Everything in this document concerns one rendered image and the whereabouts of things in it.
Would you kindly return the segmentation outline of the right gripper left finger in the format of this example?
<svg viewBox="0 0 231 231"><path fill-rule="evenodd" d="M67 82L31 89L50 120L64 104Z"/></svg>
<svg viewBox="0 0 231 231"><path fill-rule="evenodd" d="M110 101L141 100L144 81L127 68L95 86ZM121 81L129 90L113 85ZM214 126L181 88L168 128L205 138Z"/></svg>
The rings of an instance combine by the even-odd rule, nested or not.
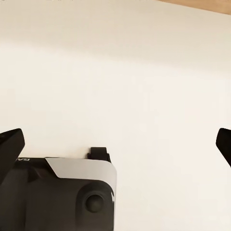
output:
<svg viewBox="0 0 231 231"><path fill-rule="evenodd" d="M0 186L25 147L21 128L0 133Z"/></svg>

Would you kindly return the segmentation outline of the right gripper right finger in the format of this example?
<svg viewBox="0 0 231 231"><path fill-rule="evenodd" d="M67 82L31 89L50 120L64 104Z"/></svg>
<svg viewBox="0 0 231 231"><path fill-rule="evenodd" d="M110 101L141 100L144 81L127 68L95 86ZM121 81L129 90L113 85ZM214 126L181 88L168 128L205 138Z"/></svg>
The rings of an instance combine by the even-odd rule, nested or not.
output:
<svg viewBox="0 0 231 231"><path fill-rule="evenodd" d="M220 128L218 131L216 146L222 153L226 161L231 167L231 130Z"/></svg>

